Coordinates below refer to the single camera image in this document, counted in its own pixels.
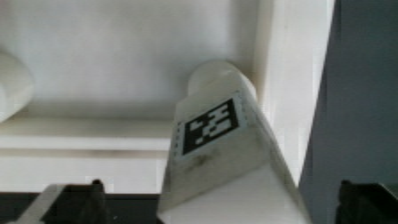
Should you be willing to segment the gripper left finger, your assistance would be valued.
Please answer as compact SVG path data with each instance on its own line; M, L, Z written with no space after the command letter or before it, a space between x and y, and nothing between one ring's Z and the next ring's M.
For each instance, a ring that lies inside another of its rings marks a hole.
M102 180L90 184L52 184L15 224L111 224Z

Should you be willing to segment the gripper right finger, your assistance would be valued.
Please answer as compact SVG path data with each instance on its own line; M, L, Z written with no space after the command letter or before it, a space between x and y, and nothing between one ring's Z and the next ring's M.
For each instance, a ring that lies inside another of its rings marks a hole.
M335 224L398 224L398 183L342 181Z

